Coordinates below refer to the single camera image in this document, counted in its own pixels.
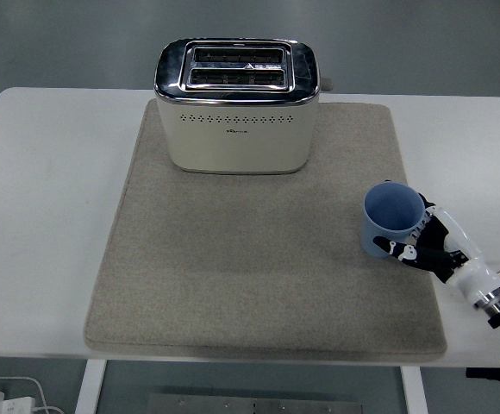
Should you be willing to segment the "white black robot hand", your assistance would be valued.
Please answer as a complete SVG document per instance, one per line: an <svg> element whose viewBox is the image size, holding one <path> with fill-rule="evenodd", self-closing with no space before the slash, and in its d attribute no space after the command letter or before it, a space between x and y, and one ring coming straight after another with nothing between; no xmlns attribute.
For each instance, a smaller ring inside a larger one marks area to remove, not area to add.
<svg viewBox="0 0 500 414"><path fill-rule="evenodd" d="M404 241L376 235L372 242L404 265L431 272L458 289L475 308L486 308L500 295L500 275L446 209L424 203L423 219Z"/></svg>

